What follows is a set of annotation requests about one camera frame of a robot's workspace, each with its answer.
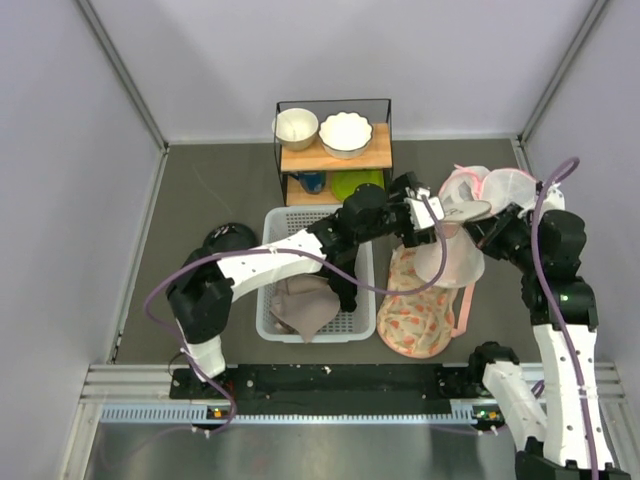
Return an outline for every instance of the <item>shelf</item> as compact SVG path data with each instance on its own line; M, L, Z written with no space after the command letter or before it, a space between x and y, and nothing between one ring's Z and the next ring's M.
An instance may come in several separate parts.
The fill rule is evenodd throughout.
M287 179L287 207L293 205L335 205L341 204L331 191L331 173L327 175L327 184L324 190L317 195L311 195L304 191L300 182L289 176Z
M362 155L351 160L340 160L329 155L325 152L319 137L309 148L301 152L292 152L286 148L282 149L281 171L283 173L364 170L391 168L391 166L391 137L389 135L389 125L386 123L374 124L371 145Z

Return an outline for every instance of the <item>orange patterned fabric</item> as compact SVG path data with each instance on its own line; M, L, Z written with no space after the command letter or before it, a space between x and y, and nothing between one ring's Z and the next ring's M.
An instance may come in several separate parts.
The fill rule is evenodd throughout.
M393 252L388 290L411 290L424 281L413 269L415 248ZM378 334L393 350L413 358L428 358L449 344L455 323L453 301L458 289L431 287L422 293L387 295L378 311Z

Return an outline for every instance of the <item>plastic basket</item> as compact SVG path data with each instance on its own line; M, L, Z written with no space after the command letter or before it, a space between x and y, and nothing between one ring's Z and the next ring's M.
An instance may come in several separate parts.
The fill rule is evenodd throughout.
M281 207L271 210L264 221L262 243L270 243L287 238L306 228L313 222L333 213L339 205L314 205ZM369 285L374 284L373 248L371 242L360 245L355 266L356 277ZM275 295L275 285L258 289L256 328L258 334L271 342L303 343L298 334L282 333L275 327L275 317L271 314L271 299ZM352 313L340 312L320 330L312 343L344 343L369 338L376 327L375 293L358 288L357 308Z

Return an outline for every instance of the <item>white wall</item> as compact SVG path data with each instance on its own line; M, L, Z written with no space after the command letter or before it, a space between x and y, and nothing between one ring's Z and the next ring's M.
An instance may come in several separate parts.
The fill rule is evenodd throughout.
M616 0L530 143L542 177L578 155L562 190L587 222L583 272L595 288L599 351L640 411L640 2Z
M591 0L93 0L170 141L278 100L391 97L396 136L519 133Z
M71 1L0 2L0 477L54 478L158 160Z

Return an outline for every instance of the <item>green bowl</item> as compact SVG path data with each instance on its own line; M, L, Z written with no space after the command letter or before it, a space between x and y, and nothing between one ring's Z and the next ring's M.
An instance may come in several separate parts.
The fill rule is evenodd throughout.
M384 188L384 176L382 170L347 170L333 172L331 176L331 191L338 200L344 202L345 198L356 191L364 183L373 183Z

